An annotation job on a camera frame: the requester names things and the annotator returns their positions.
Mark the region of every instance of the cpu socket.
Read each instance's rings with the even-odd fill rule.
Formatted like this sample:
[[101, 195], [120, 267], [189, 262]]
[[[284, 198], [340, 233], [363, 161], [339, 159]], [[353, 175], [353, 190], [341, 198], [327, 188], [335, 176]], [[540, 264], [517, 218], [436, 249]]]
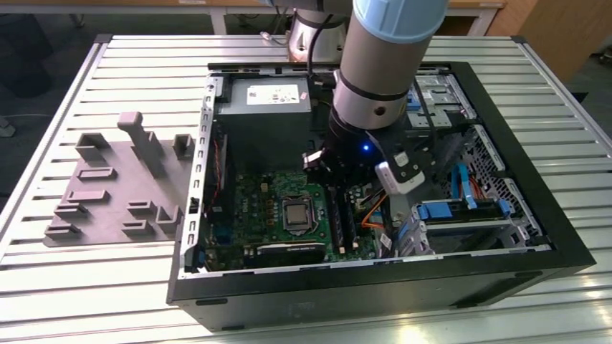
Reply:
[[312, 199], [309, 197], [283, 199], [283, 226], [296, 236], [313, 228]]

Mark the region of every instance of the green motherboard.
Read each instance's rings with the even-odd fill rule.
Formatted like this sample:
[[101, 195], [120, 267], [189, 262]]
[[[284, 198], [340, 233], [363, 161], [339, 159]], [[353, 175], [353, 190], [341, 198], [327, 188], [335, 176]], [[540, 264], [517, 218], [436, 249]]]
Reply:
[[[300, 230], [297, 227], [288, 230], [288, 204], [307, 210], [308, 229]], [[220, 270], [244, 269], [244, 248], [260, 244], [321, 243], [327, 248], [325, 262], [375, 258], [369, 231], [359, 237], [356, 249], [341, 252], [333, 246], [324, 189], [317, 184], [307, 183], [307, 176], [300, 172], [237, 176], [231, 235], [231, 244], [215, 247], [216, 269]]]

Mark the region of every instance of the slotted aluminum surface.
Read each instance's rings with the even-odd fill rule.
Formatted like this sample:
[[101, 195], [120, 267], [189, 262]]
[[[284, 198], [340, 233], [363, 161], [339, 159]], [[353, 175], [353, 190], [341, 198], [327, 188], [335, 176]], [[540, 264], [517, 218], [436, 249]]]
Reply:
[[472, 63], [596, 266], [480, 309], [211, 336], [164, 302], [171, 242], [47, 248], [43, 232], [76, 166], [73, 144], [80, 134], [101, 132], [107, 140], [127, 140], [115, 128], [117, 113], [137, 110], [160, 140], [176, 133], [195, 135], [207, 64], [285, 61], [285, 48], [251, 36], [119, 36], [92, 48], [1, 214], [7, 231], [0, 243], [0, 340], [608, 343], [611, 147], [559, 81], [528, 55], [529, 47], [507, 38], [439, 37], [425, 60]]

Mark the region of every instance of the white label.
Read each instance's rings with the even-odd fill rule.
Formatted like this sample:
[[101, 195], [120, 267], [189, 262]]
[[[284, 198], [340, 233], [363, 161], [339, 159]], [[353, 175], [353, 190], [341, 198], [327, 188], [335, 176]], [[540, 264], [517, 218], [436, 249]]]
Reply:
[[385, 233], [383, 233], [383, 234], [380, 235], [380, 243], [381, 243], [388, 249], [391, 249], [392, 241], [391, 241], [389, 237], [385, 235]]
[[247, 89], [247, 105], [299, 104], [297, 85], [253, 85]]

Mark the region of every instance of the motherboard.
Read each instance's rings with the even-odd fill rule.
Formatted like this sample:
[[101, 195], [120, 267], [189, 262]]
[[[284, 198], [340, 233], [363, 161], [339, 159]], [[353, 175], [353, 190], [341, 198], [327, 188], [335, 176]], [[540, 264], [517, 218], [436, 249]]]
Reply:
[[[239, 174], [235, 185], [233, 226], [213, 230], [215, 270], [375, 258], [371, 230], [360, 232], [355, 249], [335, 246], [325, 190], [304, 173]], [[363, 191], [347, 197], [355, 205]]]

